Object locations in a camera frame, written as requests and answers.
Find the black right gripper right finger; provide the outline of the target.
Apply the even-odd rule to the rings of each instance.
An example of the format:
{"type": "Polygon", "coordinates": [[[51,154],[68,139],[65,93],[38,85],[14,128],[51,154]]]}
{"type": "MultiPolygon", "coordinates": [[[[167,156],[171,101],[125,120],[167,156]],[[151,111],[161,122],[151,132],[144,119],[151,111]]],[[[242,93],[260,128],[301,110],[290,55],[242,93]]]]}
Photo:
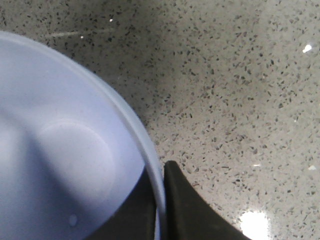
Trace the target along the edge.
{"type": "Polygon", "coordinates": [[[197,193],[175,161],[164,165],[169,240],[247,240],[197,193]]]}

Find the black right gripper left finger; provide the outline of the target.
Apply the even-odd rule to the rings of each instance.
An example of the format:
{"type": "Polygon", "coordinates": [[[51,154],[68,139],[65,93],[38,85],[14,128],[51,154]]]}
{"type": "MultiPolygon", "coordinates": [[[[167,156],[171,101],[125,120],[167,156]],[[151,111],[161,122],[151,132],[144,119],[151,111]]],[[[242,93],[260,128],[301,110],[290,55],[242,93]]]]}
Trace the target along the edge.
{"type": "Polygon", "coordinates": [[[147,172],[143,172],[119,209],[88,240],[153,240],[156,202],[147,172]]]}

